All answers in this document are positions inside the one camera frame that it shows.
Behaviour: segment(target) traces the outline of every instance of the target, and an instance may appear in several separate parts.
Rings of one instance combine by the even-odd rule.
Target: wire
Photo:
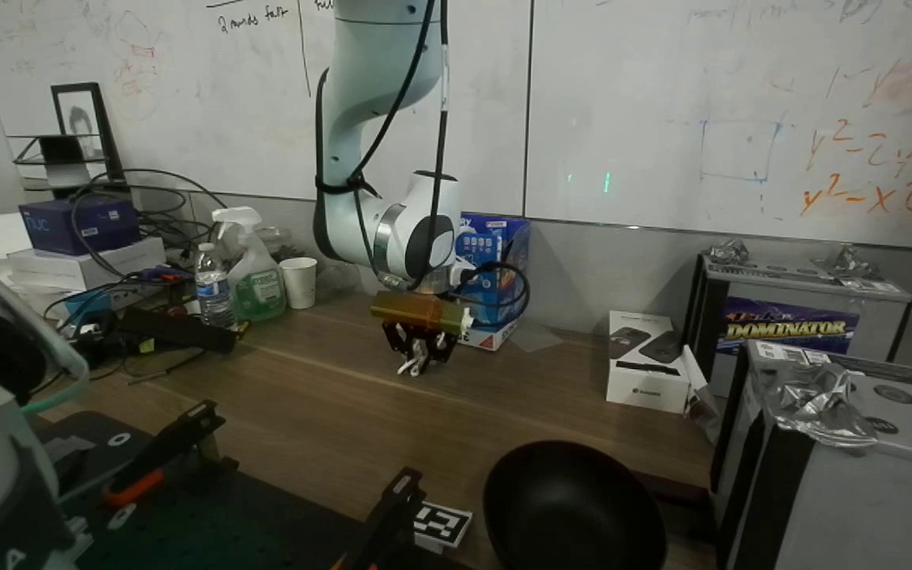
[[[142,286],[152,286],[152,279],[127,279],[127,281],[104,281],[104,286],[96,286],[96,288],[86,288],[86,290],[77,290],[77,293],[67,293],[67,296],[56,296],[52,301],[41,313],[43,319],[52,319],[52,309],[59,306],[59,305],[68,305],[68,301],[78,301],[72,309],[67,309],[67,317],[56,324],[56,330],[67,330],[72,325],[72,319],[78,319],[102,293],[114,290],[114,288],[142,288]]]
[[[165,167],[123,167],[123,178],[127,173],[160,173],[160,178],[175,178],[175,181],[181,181],[181,184],[191,184],[192,191],[200,191],[200,193],[206,193],[215,206],[228,206],[222,196],[215,196],[211,191],[206,191],[200,181],[192,181],[192,178],[187,178],[187,173],[178,173],[178,171],[165,171]],[[102,173],[96,173],[90,184],[83,184],[72,196],[68,196],[68,226],[72,226],[72,236],[77,236],[77,244],[104,268],[104,272],[112,272],[112,274],[116,274],[116,279],[127,279],[127,272],[121,272],[114,263],[108,263],[104,255],[102,255],[102,251],[98,248],[93,248],[86,236],[83,236],[83,226],[78,226],[78,198],[86,198],[90,193],[96,193],[96,191],[108,191],[112,184],[102,184],[108,178],[108,171],[102,171]],[[144,223],[152,223],[152,226],[157,226],[154,223],[154,217],[149,217],[149,214],[175,214],[175,213],[181,213],[187,202],[191,202],[191,196],[184,193],[184,191],[178,191],[178,186],[152,186],[152,184],[121,184],[123,191],[127,186],[133,186],[133,191],[149,191],[149,193],[175,193],[178,196],[178,206],[167,206],[167,209],[154,209],[154,213],[140,213],[136,209],[136,214],[140,217],[144,217]]]
[[[419,45],[414,45],[414,53],[410,53],[410,64],[405,67],[405,74],[403,74],[403,84],[388,103],[388,112],[386,121],[381,123],[372,142],[366,146],[363,157],[353,163],[351,178],[360,178],[360,171],[366,167],[366,161],[372,157],[372,153],[382,146],[386,140],[386,130],[391,125],[403,100],[405,100],[405,92],[410,89],[414,74],[419,74],[419,67],[421,67],[421,53],[424,53],[424,36],[427,36],[427,29],[432,29],[432,11],[433,11],[433,0],[427,0],[427,8],[424,8],[424,19],[421,19],[421,31],[419,31]]]
[[[474,296],[462,296],[462,290],[474,281],[474,279],[482,279],[485,272],[513,272],[517,279],[520,279],[520,293],[517,296],[507,296],[507,301],[501,301],[501,305],[485,305],[485,301],[474,301]],[[530,306],[530,279],[527,279],[527,272],[520,268],[520,266],[513,266],[513,263],[482,263],[482,266],[474,266],[456,288],[454,288],[454,296],[462,296],[462,301],[470,301],[470,305],[479,305],[479,306],[491,306],[491,313],[501,313],[501,309],[507,309],[507,306],[517,306],[513,313],[507,313],[501,324],[486,324],[486,325],[507,325],[507,324],[513,324],[513,319],[520,319],[522,313],[527,313],[527,306]]]
[[[443,163],[447,163],[447,125],[448,125],[448,111],[439,111],[439,116],[436,116],[436,146],[433,146],[433,173],[432,173],[432,214],[427,214],[424,272],[408,286],[408,290],[414,290],[433,272],[432,251],[433,251],[433,226],[436,226],[436,196],[439,196],[439,186],[443,186]]]
[[[360,240],[363,240],[363,255],[366,255],[366,266],[371,266],[372,272],[381,272],[381,268],[372,266],[372,254],[371,254],[371,240],[366,240],[366,223],[363,223],[360,191],[353,191],[351,196],[353,196],[353,213],[359,213],[359,226],[360,226]]]

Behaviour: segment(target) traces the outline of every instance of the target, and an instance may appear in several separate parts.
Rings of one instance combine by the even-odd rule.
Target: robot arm
[[[338,0],[332,67],[315,92],[315,244],[398,281],[448,258],[456,181],[419,173],[403,202],[381,198],[360,178],[360,123],[388,121],[436,84],[447,67],[439,11],[439,0]]]

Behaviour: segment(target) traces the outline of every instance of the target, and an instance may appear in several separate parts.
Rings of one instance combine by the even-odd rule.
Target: white box
[[[102,251],[102,255],[121,272],[144,272],[167,266],[165,240],[144,236],[116,251]],[[102,268],[90,254],[64,255],[48,251],[17,251],[7,255],[9,279],[19,286],[56,286],[68,290],[86,290],[104,281],[116,281],[108,268]]]
[[[608,313],[608,403],[682,414],[694,393],[698,365],[683,347],[674,357],[643,355],[655,339],[674,331],[667,317]]]
[[[517,325],[517,319],[501,325],[501,330],[470,325],[464,334],[458,339],[458,345],[471,345],[471,347],[482,347],[482,350],[498,350],[507,342],[513,325]]]

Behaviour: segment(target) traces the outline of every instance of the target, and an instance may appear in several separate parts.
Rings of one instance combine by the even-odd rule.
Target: small object
[[[52,456],[52,463],[59,463],[59,459],[86,452],[86,450],[96,450],[96,443],[83,440],[83,435],[52,435],[52,440],[43,440],[43,452]]]
[[[108,435],[108,445],[112,445],[112,450],[121,450],[121,445],[127,445],[129,440],[133,440],[129,430],[116,430],[114,435]]]
[[[108,528],[112,530],[123,528],[133,519],[133,514],[136,514],[136,503],[114,509],[114,517],[108,519]]]
[[[381,290],[371,313],[382,319],[388,347],[405,355],[396,373],[408,376],[421,376],[433,362],[448,362],[458,334],[470,330],[462,305],[410,290]]]
[[[650,339],[645,330],[622,325],[612,331],[612,357],[625,357],[630,347]]]
[[[456,551],[471,519],[474,517],[470,509],[454,509],[454,505],[424,501],[414,517],[414,544],[433,553]]]
[[[142,501],[144,495],[165,483],[165,465],[175,456],[211,445],[211,430],[222,425],[226,419],[215,414],[215,403],[204,397],[191,412],[175,419],[157,435],[152,435],[140,450],[140,456],[112,479],[104,501],[112,505],[127,505],[127,503]]]
[[[388,556],[396,556],[396,551],[403,553],[414,541],[414,517],[424,501],[419,482],[421,470],[403,467],[386,483],[381,503],[371,509],[366,521],[332,570],[405,565],[403,560]]]
[[[90,519],[86,517],[72,517],[72,519],[67,519],[67,528],[72,534],[72,544],[67,547],[67,556],[78,560],[96,544]]]
[[[674,330],[666,330],[663,334],[655,334],[652,342],[645,342],[645,345],[640,347],[640,355],[645,355],[645,357],[652,357],[652,362],[663,362],[663,365],[674,362],[674,357],[682,355],[682,345],[678,345]]]
[[[232,266],[232,313],[244,324],[268,324],[277,319],[288,306],[288,290],[281,268],[268,255],[255,223],[244,223],[244,255]]]
[[[288,255],[277,263],[277,268],[284,272],[291,306],[312,306],[320,263],[312,255]]]
[[[206,325],[232,325],[232,281],[215,244],[200,244],[195,301]]]
[[[192,317],[167,317],[154,309],[123,309],[121,330],[129,345],[152,342],[152,347],[204,347],[232,355],[237,334],[232,330],[204,325]]]
[[[637,362],[614,362],[616,368],[630,368],[630,370],[657,370],[657,373],[670,373],[678,376],[674,368],[663,368],[663,365],[637,365]]]

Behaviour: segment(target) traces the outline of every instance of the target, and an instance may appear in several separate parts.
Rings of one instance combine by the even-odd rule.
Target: wooden table
[[[493,565],[485,479],[530,440],[589,443],[678,495],[705,489],[705,435],[678,414],[608,406],[604,347],[583,334],[532,355],[458,347],[419,380],[396,376],[396,365],[366,296],[343,296],[248,331],[232,357],[98,380],[78,406],[157,430],[215,397],[228,419],[218,443],[244,470],[353,519],[410,465],[424,470],[427,501],[474,514],[458,551],[471,565]],[[670,534],[667,565],[711,565],[711,547]]]

